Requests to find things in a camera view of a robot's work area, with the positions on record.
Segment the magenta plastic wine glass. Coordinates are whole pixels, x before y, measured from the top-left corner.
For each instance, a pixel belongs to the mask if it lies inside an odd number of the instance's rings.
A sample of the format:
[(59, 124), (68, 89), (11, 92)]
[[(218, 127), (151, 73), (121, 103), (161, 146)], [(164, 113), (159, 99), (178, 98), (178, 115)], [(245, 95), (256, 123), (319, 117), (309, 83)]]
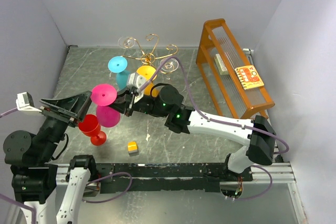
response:
[(109, 107), (117, 98), (116, 89), (107, 83), (102, 83), (92, 89), (91, 101), (97, 105), (96, 116), (104, 127), (116, 126), (121, 118), (120, 112)]

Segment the yellow plastic wine glass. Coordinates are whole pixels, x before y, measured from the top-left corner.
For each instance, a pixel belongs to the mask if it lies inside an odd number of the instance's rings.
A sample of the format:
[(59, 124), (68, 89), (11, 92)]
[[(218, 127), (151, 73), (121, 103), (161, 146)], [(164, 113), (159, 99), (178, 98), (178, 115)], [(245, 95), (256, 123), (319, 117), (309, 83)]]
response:
[[(139, 67), (136, 72), (141, 75), (144, 76), (146, 78), (146, 80), (149, 80), (153, 74), (155, 73), (156, 69), (152, 66), (149, 65), (143, 65), (141, 67)], [(144, 89), (144, 94), (145, 95), (152, 95), (153, 97), (157, 97), (159, 91), (157, 88), (154, 88), (152, 91), (151, 89), (154, 87), (154, 83), (151, 82), (150, 84), (148, 84), (148, 86)]]

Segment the blue plastic wine glass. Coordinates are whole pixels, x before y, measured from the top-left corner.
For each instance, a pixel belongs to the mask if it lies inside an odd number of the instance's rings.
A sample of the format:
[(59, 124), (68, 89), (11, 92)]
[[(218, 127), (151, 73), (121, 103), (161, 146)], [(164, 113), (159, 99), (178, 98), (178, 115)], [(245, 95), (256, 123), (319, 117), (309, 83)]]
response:
[(130, 71), (127, 70), (128, 62), (123, 56), (115, 56), (108, 62), (108, 69), (116, 74), (116, 83), (119, 90), (127, 86)]

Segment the clear wine glass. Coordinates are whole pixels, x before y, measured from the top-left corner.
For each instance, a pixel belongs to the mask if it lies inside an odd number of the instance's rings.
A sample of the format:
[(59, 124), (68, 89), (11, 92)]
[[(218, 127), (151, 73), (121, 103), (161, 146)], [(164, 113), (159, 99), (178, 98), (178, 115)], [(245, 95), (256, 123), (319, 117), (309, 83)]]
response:
[(167, 60), (162, 68), (160, 69), (160, 72), (165, 75), (166, 80), (171, 79), (171, 74), (177, 70), (179, 67), (179, 62), (176, 59), (170, 59)]
[(123, 49), (130, 49), (137, 43), (137, 40), (131, 36), (120, 37), (118, 40), (119, 47)]

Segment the clear wine glass front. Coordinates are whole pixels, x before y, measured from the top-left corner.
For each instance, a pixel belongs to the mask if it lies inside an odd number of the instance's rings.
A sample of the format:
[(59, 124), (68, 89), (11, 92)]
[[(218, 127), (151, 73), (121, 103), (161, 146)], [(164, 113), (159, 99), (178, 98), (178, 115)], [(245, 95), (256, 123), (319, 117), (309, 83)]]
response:
[(118, 40), (119, 47), (123, 49), (130, 49), (137, 43), (137, 40), (131, 36), (120, 37)]

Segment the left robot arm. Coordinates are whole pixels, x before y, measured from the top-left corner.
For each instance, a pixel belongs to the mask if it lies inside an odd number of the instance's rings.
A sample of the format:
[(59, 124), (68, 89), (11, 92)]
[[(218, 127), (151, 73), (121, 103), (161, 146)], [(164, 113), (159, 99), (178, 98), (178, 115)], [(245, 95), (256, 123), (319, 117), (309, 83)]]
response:
[(69, 164), (68, 183), (61, 206), (56, 208), (57, 170), (53, 156), (57, 145), (69, 137), (67, 127), (83, 122), (91, 105), (91, 92), (64, 99), (42, 99), (34, 106), (28, 92), (19, 93), (18, 111), (45, 116), (37, 134), (24, 130), (12, 132), (5, 139), (5, 163), (13, 174), (15, 204), (20, 206), (27, 223), (77, 223), (79, 208), (88, 182), (97, 179), (98, 168), (92, 155), (77, 155)]

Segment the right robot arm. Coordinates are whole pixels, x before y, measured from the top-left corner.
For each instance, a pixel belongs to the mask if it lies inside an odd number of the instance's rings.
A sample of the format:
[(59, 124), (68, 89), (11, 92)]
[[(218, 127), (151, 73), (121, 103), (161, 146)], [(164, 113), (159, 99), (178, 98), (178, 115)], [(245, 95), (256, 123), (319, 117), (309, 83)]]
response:
[(223, 176), (227, 180), (235, 180), (253, 164), (269, 166), (273, 163), (276, 134), (265, 117), (235, 119), (213, 115), (184, 105), (183, 99), (170, 84), (164, 85), (155, 97), (151, 94), (140, 96), (135, 88), (125, 88), (118, 92), (109, 107), (126, 116), (140, 112), (165, 118), (165, 126), (176, 134), (207, 134), (242, 145), (226, 159)]

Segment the red plastic wine glass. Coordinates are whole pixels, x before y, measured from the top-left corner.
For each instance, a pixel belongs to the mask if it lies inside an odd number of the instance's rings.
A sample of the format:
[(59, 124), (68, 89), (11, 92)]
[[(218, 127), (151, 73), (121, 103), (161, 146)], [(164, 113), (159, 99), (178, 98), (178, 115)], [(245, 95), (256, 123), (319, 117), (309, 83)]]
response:
[(91, 144), (94, 146), (103, 145), (107, 140), (107, 136), (101, 130), (101, 125), (94, 114), (87, 114), (78, 127), (85, 136), (90, 138)]

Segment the wooden shelf rack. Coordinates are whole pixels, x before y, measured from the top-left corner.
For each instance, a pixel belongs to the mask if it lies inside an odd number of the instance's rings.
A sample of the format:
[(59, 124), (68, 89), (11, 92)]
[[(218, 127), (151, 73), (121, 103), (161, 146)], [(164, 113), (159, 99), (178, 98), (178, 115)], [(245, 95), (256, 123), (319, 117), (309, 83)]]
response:
[[(203, 25), (196, 65), (203, 77), (217, 114), (238, 119), (268, 118), (275, 103), (265, 87), (244, 90), (235, 68), (251, 65), (224, 19), (208, 20)], [(220, 75), (214, 56), (220, 54), (229, 72)]]

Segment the yellow grey small block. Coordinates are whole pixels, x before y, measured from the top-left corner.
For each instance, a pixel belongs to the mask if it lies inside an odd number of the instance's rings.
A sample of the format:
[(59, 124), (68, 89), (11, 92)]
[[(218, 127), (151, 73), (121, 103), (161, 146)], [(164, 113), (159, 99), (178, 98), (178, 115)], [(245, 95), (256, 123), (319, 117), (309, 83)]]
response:
[(139, 148), (135, 141), (129, 142), (127, 145), (128, 148), (128, 154), (130, 156), (138, 155), (139, 154)]

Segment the white box on shelf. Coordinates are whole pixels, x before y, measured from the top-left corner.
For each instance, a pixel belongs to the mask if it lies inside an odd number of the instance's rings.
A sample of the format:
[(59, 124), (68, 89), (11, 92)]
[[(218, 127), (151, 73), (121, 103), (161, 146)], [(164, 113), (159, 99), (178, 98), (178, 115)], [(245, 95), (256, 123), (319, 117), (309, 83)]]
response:
[(224, 64), (224, 61), (222, 60), (220, 54), (216, 54), (214, 56), (214, 61), (216, 63), (216, 66), (217, 66), (217, 69), (218, 69), (218, 72), (220, 75), (224, 76), (224, 75), (228, 75), (229, 72)]

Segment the orange patterned card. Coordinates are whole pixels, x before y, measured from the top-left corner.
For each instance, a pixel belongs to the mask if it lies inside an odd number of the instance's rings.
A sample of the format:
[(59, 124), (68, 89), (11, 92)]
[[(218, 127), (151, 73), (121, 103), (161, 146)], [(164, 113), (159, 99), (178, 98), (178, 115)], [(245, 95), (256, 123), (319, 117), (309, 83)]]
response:
[(264, 86), (264, 82), (253, 65), (235, 68), (235, 72), (244, 90), (250, 90)]

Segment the black base frame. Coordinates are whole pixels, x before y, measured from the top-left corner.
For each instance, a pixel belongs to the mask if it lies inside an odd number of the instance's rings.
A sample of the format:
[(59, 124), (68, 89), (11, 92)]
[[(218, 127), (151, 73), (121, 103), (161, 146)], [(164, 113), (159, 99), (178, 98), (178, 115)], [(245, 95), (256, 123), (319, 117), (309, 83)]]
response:
[(112, 173), (127, 172), (133, 180), (129, 184), (128, 175), (117, 175), (100, 182), (100, 192), (103, 194), (124, 191), (176, 191), (203, 190), (205, 192), (220, 192), (220, 183), (232, 182), (237, 185), (238, 179), (244, 182), (252, 181), (251, 169), (245, 169), (241, 174), (235, 174), (227, 169), (226, 163), (98, 163), (97, 175), (90, 180), (105, 177)]

